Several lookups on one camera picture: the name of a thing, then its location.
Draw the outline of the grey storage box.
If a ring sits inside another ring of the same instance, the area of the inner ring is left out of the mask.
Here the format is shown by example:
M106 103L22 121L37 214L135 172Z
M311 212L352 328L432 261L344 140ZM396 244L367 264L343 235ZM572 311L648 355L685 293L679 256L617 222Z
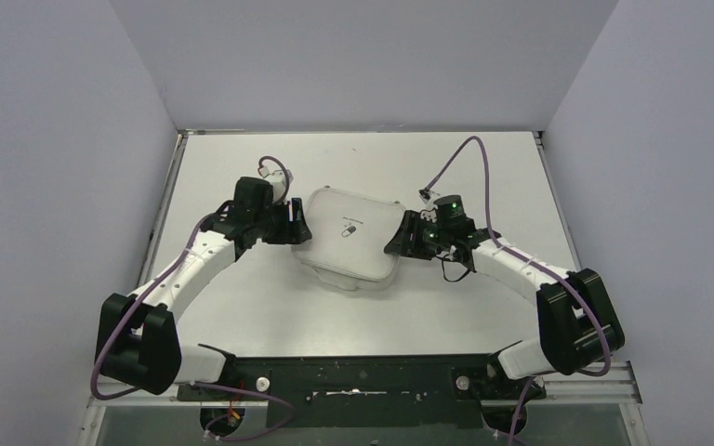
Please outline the grey storage box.
M381 291L395 278L399 257L384 252L403 219L402 204L329 187L303 206L311 239L292 255L321 282L345 291Z

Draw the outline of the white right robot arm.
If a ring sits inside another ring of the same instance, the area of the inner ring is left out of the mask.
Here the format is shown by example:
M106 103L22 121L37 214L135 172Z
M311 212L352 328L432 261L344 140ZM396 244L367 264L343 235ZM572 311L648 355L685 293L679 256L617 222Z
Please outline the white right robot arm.
M626 343L601 276L592 269L551 266L489 228L478 228L458 195L434 200L424 211L407 210L384 247L393 256L458 263L493 278L536 311L537 334L495 354L488 389L506 399L533 375L585 373L608 361Z

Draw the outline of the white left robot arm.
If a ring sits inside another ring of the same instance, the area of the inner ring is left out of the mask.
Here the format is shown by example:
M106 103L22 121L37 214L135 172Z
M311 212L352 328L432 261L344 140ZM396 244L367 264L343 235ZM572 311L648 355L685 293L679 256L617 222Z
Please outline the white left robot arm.
M234 357L222 349L185 344L178 322L193 300L221 271L256 243L300 245L311 239L302 201L287 196L291 176L283 171L241 177L231 199L203 216L179 255L128 295L102 304L90 390L99 400L98 379L124 383L129 392L159 395L175 384L202 382L215 400L237 391Z

